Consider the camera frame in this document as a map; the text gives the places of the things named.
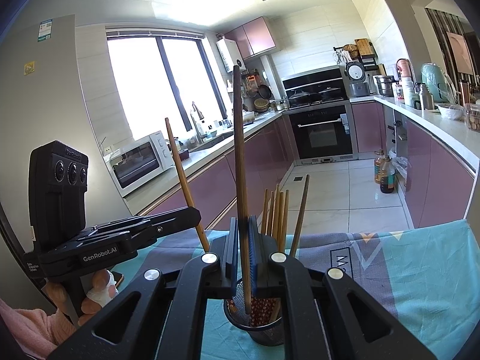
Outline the left hand with bandage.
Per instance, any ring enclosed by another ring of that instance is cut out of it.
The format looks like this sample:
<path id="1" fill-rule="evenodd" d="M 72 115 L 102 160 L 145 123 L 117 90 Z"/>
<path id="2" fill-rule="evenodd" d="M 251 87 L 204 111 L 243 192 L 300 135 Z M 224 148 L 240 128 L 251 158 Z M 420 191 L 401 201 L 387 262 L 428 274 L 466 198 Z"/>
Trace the left hand with bandage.
<path id="1" fill-rule="evenodd" d="M 80 304 L 80 314 L 78 315 L 71 305 L 71 297 L 60 283 L 48 282 L 44 287 L 44 292 L 55 306 L 72 320 L 73 325 L 77 328 L 88 322 L 118 294 L 114 275 L 109 270 L 103 269 L 94 273 L 91 278 L 91 285 L 91 289 L 86 293 Z"/>

